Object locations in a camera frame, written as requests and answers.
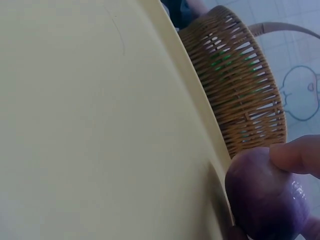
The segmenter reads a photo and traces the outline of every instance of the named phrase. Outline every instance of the blue line drawing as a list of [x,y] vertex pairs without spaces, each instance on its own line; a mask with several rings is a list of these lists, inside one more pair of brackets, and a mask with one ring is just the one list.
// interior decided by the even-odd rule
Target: blue line drawing
[[305,122],[313,118],[320,108],[320,75],[310,67],[298,65],[284,77],[279,89],[284,111],[294,119]]

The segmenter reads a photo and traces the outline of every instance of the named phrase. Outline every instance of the cream plastic surface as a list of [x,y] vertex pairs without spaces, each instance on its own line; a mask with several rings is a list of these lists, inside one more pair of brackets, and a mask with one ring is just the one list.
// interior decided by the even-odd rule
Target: cream plastic surface
[[2,240],[222,239],[230,159],[157,0],[1,0],[0,32]]

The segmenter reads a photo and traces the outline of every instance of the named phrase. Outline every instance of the wicker basket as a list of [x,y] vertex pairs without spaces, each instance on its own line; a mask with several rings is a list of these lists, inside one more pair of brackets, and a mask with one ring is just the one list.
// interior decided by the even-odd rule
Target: wicker basket
[[213,8],[179,36],[202,83],[231,157],[285,143],[286,119],[269,65],[244,23]]

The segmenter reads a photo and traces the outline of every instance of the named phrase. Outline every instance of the finger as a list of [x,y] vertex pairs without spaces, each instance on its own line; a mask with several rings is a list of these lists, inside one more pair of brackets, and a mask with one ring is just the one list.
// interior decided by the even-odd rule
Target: finger
[[230,229],[228,240],[248,240],[248,237],[240,227],[233,226]]
[[320,219],[311,216],[301,234],[305,240],[320,240]]
[[271,145],[269,155],[282,170],[320,178],[320,135],[306,135],[286,144]]

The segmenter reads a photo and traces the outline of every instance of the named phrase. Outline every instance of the purple onion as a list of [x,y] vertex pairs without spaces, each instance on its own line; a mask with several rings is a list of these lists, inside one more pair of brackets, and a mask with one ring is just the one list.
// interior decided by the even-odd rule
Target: purple onion
[[225,176],[235,223],[254,240],[294,240],[309,218],[309,203],[298,175],[277,168],[268,147],[245,150]]

